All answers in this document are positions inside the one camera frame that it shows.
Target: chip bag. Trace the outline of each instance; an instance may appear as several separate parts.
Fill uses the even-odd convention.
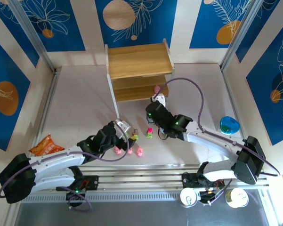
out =
[[[56,145],[51,139],[51,135],[48,134],[41,142],[38,143],[35,147],[29,150],[36,156],[47,155],[55,152],[64,150],[63,147]]]

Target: robotic arm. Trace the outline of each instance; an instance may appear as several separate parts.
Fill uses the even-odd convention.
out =
[[[235,138],[233,143],[220,139],[199,128],[197,122],[184,115],[172,115],[165,108],[165,97],[159,94],[146,107],[147,120],[158,126],[167,137],[178,138],[183,141],[194,142],[212,148],[228,158],[220,162],[204,162],[197,172],[197,182],[201,185],[211,184],[212,181],[227,178],[237,178],[247,184],[255,184],[258,180],[263,161],[236,144],[243,143],[245,147],[265,159],[265,155],[258,140],[249,136],[247,140]],[[218,133],[218,137],[228,137]]]
[[[28,158],[24,153],[17,155],[0,173],[1,185],[4,187],[7,183],[3,188],[7,202],[15,203],[32,192],[53,187],[81,189],[80,185],[88,176],[83,176],[77,166],[98,159],[114,146],[123,150],[131,148],[135,140],[128,138],[128,145],[122,139],[129,129],[128,123],[116,120],[104,126],[95,136],[90,136],[66,150],[32,158]]]
[[[187,178],[190,184],[194,187],[210,187],[215,186],[215,181],[225,178],[237,178],[251,185],[257,182],[265,155],[256,138],[236,138],[233,142],[226,138],[220,139],[227,136],[212,136],[213,133],[209,133],[208,129],[199,128],[191,118],[180,114],[172,115],[165,108],[163,94],[155,99],[152,97],[151,101],[146,108],[147,120],[150,124],[158,126],[167,137],[213,148],[228,158],[215,163],[202,163],[198,172]],[[131,148],[135,140],[129,138],[126,142],[122,139],[129,129],[130,125],[125,121],[116,120],[104,126],[95,136],[90,136],[67,150],[32,158],[25,154],[17,155],[0,173],[0,183],[5,194],[0,195],[0,198],[5,197],[8,203],[15,203],[32,192],[53,187],[63,186],[76,192],[82,189],[89,190],[91,186],[97,188],[98,177],[92,178],[94,183],[89,184],[90,176],[84,176],[77,166],[99,159],[100,155],[114,146],[123,150]],[[257,153],[261,159],[245,148]]]

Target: pink toy block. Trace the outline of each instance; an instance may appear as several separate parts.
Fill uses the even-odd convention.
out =
[[[159,90],[160,90],[160,87],[157,85],[157,86],[155,86],[155,88],[154,88],[154,92],[155,92],[155,94],[157,94],[158,92],[159,92]]]
[[[133,149],[130,148],[130,149],[128,150],[128,154],[132,154],[132,152],[133,152]]]
[[[141,148],[141,147],[138,147],[138,148],[137,148],[137,156],[142,156],[142,154],[143,154],[142,148]]]
[[[116,154],[121,154],[121,149],[119,149],[118,147],[115,147],[114,152]]]

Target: blue plastic container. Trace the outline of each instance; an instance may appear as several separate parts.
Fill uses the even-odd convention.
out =
[[[220,128],[222,133],[231,135],[239,131],[240,124],[237,122],[237,120],[229,116],[225,116],[220,121]]]

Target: wooden shelf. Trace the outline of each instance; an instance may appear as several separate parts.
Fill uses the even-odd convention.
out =
[[[118,102],[147,100],[151,96],[155,95],[155,92],[154,92],[155,86],[156,85],[126,88],[126,89],[117,89],[117,90],[114,90],[115,99]],[[165,87],[162,93],[167,97],[169,95],[168,88]]]
[[[172,63],[165,43],[108,49],[111,80],[171,74]]]
[[[151,77],[135,77],[126,79],[113,80],[113,90],[128,89],[144,86],[162,86],[166,83],[164,75],[151,76]]]

